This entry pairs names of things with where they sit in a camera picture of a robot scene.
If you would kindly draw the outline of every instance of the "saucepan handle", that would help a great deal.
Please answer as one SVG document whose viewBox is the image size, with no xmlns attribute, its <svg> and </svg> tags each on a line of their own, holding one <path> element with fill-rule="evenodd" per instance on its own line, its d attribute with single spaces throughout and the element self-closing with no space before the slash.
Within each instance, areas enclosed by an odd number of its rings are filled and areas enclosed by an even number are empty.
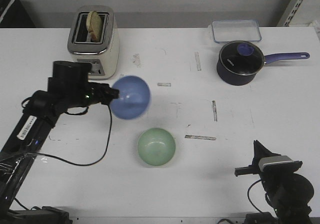
<svg viewBox="0 0 320 224">
<path fill-rule="evenodd" d="M 310 58 L 310 54 L 307 52 L 298 52 L 298 53 L 280 53 L 272 54 L 265 56 L 265 63 L 270 64 L 278 60 L 301 60 Z"/>
</svg>

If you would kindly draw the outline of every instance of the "container lid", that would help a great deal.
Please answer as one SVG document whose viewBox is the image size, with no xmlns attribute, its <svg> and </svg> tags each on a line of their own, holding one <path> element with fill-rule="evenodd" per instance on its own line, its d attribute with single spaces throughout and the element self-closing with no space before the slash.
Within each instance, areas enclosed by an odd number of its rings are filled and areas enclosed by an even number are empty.
<svg viewBox="0 0 320 224">
<path fill-rule="evenodd" d="M 262 39 L 256 20 L 212 21 L 211 28 L 216 43 L 236 40 L 259 42 Z"/>
</svg>

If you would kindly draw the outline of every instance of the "toaster slot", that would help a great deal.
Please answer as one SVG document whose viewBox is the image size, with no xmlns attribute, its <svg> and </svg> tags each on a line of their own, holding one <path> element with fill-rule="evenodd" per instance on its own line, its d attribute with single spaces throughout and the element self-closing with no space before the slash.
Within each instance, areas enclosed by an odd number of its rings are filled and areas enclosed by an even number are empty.
<svg viewBox="0 0 320 224">
<path fill-rule="evenodd" d="M 91 40 L 90 34 L 87 30 L 86 20 L 89 12 L 81 13 L 78 17 L 78 22 L 75 28 L 75 34 L 73 38 L 74 44 L 101 44 L 104 41 L 104 33 L 106 31 L 107 21 L 108 21 L 108 13 L 98 13 L 102 20 L 102 32 L 101 38 L 99 42 L 94 42 Z"/>
</svg>

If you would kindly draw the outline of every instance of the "bread slice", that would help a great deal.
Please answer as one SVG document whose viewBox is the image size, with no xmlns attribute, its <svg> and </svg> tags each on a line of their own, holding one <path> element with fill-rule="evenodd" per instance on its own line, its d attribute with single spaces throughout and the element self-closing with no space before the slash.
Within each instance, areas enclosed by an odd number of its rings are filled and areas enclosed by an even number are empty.
<svg viewBox="0 0 320 224">
<path fill-rule="evenodd" d="M 96 11 L 91 11 L 86 18 L 86 29 L 88 30 L 91 41 L 100 42 L 103 23 Z"/>
</svg>

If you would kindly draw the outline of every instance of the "table surface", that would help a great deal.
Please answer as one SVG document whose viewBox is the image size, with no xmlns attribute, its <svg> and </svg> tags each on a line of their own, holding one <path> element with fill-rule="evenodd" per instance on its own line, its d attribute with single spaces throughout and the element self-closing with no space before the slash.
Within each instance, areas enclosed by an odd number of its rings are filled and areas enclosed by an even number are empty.
<svg viewBox="0 0 320 224">
<path fill-rule="evenodd" d="M 152 94 L 148 111 L 134 120 L 113 119 L 108 153 L 94 166 L 38 157 L 17 194 L 24 205 L 51 205 L 77 217 L 245 216 L 256 212 L 247 189 L 259 177 L 235 177 L 234 169 L 251 164 L 253 141 L 259 140 L 272 152 L 303 161 L 297 173 L 313 184 L 311 216 L 320 215 L 320 43 L 313 28 L 261 28 L 257 46 L 265 55 L 309 52 L 310 58 L 264 66 L 244 86 L 218 76 L 222 45 L 212 41 L 208 29 L 118 31 L 117 71 L 99 82 L 112 85 L 125 75 L 140 76 Z M 0 29 L 1 143 L 22 115 L 21 101 L 47 89 L 53 61 L 71 61 L 68 34 L 69 29 Z M 105 148 L 108 125 L 102 105 L 91 106 L 85 116 L 62 115 L 42 153 L 94 161 Z M 148 166 L 137 153 L 139 136 L 152 127 L 168 130 L 177 144 L 164 166 Z M 264 194 L 259 184 L 252 200 L 274 214 Z M 19 207 L 14 203 L 12 209 Z"/>
</svg>

